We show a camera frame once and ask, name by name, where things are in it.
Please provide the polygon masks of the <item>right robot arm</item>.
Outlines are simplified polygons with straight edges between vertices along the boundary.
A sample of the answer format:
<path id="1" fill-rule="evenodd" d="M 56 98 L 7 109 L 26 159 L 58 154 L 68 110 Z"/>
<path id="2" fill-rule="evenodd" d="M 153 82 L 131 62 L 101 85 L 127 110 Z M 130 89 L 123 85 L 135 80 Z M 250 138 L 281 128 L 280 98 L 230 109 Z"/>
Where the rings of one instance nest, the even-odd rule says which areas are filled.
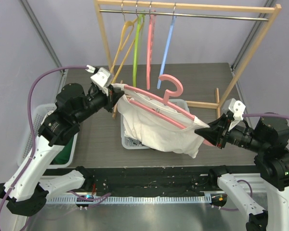
<path id="1" fill-rule="evenodd" d="M 268 206 L 259 206 L 226 166 L 209 170 L 208 185 L 221 189 L 246 220 L 248 231 L 289 231 L 289 116 L 275 113 L 243 114 L 258 117 L 255 128 L 234 126 L 227 112 L 195 133 L 220 149 L 227 143 L 256 153 L 254 163 L 265 185 Z"/>

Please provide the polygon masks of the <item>yellow hanger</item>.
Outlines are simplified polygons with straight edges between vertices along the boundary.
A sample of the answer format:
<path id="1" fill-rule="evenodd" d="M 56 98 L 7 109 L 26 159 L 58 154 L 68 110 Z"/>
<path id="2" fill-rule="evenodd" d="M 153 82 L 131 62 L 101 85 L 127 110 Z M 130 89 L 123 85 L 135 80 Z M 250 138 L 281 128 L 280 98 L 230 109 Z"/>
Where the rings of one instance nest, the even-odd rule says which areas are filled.
<path id="1" fill-rule="evenodd" d="M 114 73 L 114 70 L 115 70 L 115 66 L 116 66 L 116 63 L 118 61 L 118 58 L 121 54 L 121 52 L 125 49 L 133 31 L 134 31 L 134 28 L 137 27 L 137 17 L 133 20 L 133 21 L 124 21 L 124 25 L 123 25 L 123 28 L 121 30 L 121 35 L 120 35 L 120 40 L 119 40 L 119 45 L 118 45 L 118 48 L 117 48 L 117 51 L 116 51 L 116 54 L 115 54 L 115 58 L 113 60 L 113 63 L 112 63 L 112 66 L 110 68 L 110 72 L 112 74 L 114 74 L 114 78 L 112 80 L 112 83 L 115 83 L 127 58 L 129 57 L 129 54 L 132 50 L 132 48 L 134 48 L 134 39 L 133 41 L 131 42 L 129 48 L 127 49 L 126 53 L 125 53 L 125 56 L 123 57 L 123 60 L 122 62 L 120 63 L 117 71 Z"/>

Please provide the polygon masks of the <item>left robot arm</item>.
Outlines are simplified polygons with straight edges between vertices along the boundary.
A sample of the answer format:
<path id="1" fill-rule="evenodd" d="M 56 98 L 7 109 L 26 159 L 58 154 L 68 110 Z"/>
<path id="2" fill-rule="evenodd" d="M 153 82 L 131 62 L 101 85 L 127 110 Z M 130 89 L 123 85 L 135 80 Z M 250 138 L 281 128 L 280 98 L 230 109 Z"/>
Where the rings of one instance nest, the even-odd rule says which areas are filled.
<path id="1" fill-rule="evenodd" d="M 88 192 L 94 178 L 85 167 L 76 167 L 66 175 L 50 181 L 40 178 L 54 158 L 80 131 L 80 124 L 104 108 L 108 112 L 124 91 L 109 85 L 107 94 L 92 84 L 88 94 L 78 83 L 65 85 L 56 96 L 56 109 L 42 122 L 36 145 L 27 156 L 30 164 L 22 164 L 15 175 L 6 183 L 0 183 L 0 198 L 6 200 L 12 214 L 30 217 L 38 213 L 47 200 L 71 190 Z"/>

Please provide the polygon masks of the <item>white tank top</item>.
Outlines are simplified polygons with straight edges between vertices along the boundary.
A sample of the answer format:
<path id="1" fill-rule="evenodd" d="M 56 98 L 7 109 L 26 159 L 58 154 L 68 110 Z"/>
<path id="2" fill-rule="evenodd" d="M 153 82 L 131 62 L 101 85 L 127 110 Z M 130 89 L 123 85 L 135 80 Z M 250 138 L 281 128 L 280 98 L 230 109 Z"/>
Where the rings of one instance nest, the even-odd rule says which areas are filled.
<path id="1" fill-rule="evenodd" d="M 139 140 L 143 145 L 162 152 L 174 152 L 177 154 L 187 154 L 195 158 L 204 138 L 195 134 L 195 129 L 207 128 L 209 125 L 196 117 L 192 122 L 185 116 L 169 108 L 164 110 L 160 102 L 151 100 L 139 93 L 124 90 L 125 94 L 119 99 L 118 112 L 123 115 L 125 136 Z M 144 109 L 130 103 L 127 96 L 148 106 L 161 106 L 162 113 L 177 120 L 186 128 L 179 129 L 167 121 L 145 111 Z"/>

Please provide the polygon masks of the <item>pink hanger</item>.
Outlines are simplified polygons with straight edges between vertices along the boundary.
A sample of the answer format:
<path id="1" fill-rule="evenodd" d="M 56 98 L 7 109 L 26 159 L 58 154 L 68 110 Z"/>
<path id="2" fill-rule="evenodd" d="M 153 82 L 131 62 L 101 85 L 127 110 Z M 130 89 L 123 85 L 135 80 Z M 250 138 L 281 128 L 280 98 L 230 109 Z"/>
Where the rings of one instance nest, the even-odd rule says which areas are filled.
<path id="1" fill-rule="evenodd" d="M 143 96 L 148 97 L 151 100 L 155 100 L 157 102 L 160 102 L 161 105 L 164 106 L 163 108 L 164 108 L 165 111 L 168 111 L 169 108 L 171 108 L 174 111 L 176 111 L 177 113 L 185 116 L 186 118 L 188 118 L 192 122 L 195 122 L 196 117 L 194 115 L 190 114 L 186 110 L 182 109 L 181 107 L 178 107 L 177 105 L 175 105 L 175 104 L 173 104 L 173 103 L 171 103 L 169 101 L 169 98 L 171 96 L 178 97 L 178 96 L 180 96 L 183 93 L 184 89 L 183 89 L 183 86 L 182 86 L 181 82 L 177 78 L 175 78 L 174 76 L 171 76 L 171 75 L 168 75 L 168 74 L 162 74 L 161 76 L 158 77 L 158 79 L 160 81 L 169 81 L 169 82 L 171 82 L 172 84 L 175 85 L 176 91 L 165 90 L 164 96 L 163 96 L 163 98 L 161 98 L 161 97 L 158 97 L 158 96 L 156 96 L 156 95 L 154 95 L 154 94 L 152 94 L 152 93 L 150 93 L 148 91 L 145 91 L 145 90 L 142 90 L 142 89 L 139 89 L 139 88 L 136 88 L 136 87 L 132 87 L 132 86 L 126 85 L 126 84 L 123 85 L 123 89 L 124 90 L 129 90 L 131 92 L 139 93 L 139 94 L 141 94 Z M 155 116 L 167 121 L 168 123 L 176 126 L 179 129 L 185 129 L 186 128 L 183 124 L 179 123 L 177 120 L 174 120 L 173 118 L 168 117 L 167 115 L 163 114 L 162 110 L 161 110 L 161 106 L 158 106 L 157 110 L 155 110 L 155 106 L 148 106 L 146 104 L 142 104 L 139 101 L 136 101 L 136 100 L 133 100 L 133 99 L 128 99 L 128 101 L 130 103 L 132 103 L 132 104 L 144 109 L 145 111 L 147 111 L 149 113 L 152 113 L 153 115 L 155 115 Z"/>
<path id="2" fill-rule="evenodd" d="M 150 90 L 150 73 L 153 52 L 154 30 L 156 16 L 152 14 L 152 3 L 149 5 L 149 26 L 147 37 L 147 56 L 146 56 L 146 89 Z"/>

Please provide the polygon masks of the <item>light blue hanger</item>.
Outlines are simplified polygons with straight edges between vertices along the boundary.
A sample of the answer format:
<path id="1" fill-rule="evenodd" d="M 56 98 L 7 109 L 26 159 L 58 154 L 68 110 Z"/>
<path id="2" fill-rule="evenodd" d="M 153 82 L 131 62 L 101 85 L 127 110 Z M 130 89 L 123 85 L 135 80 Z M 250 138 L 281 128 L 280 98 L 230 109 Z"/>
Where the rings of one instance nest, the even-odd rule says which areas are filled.
<path id="1" fill-rule="evenodd" d="M 165 46 L 165 50 L 164 50 L 164 54 L 163 54 L 162 63 L 161 63 L 161 66 L 160 66 L 159 76 L 161 76 L 162 74 L 164 74 L 164 69 L 165 69 L 166 60 L 167 60 L 167 56 L 168 56 L 168 52 L 169 52 L 169 47 L 170 47 L 170 43 L 171 43 L 171 38 L 172 38 L 174 23 L 175 23 L 175 20 L 176 20 L 176 16 L 174 16 L 175 9 L 176 9 L 176 4 L 177 4 L 177 3 L 174 4 L 174 8 L 173 8 L 171 25 L 170 25 L 170 29 L 169 29 L 169 33 L 168 33 L 168 37 L 167 37 L 167 41 L 166 41 L 166 46 Z"/>

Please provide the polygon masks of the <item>lime green hanger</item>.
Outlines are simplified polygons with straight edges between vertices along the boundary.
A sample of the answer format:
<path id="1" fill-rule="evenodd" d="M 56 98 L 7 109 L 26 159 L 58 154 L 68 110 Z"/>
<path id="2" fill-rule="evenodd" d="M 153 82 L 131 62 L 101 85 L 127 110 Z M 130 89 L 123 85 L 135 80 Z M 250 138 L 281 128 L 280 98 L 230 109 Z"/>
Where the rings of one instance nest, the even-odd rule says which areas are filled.
<path id="1" fill-rule="evenodd" d="M 137 15 L 137 27 L 136 27 L 136 33 L 135 33 L 135 39 L 134 39 L 134 56 L 133 56 L 133 70 L 132 70 L 132 86 L 137 86 L 137 69 L 138 69 L 138 60 L 139 60 L 139 54 L 141 50 L 141 37 L 143 33 L 143 26 L 145 22 L 145 15 L 141 14 L 138 15 L 137 11 L 138 7 L 138 1 L 136 1 L 135 4 L 135 12 Z"/>

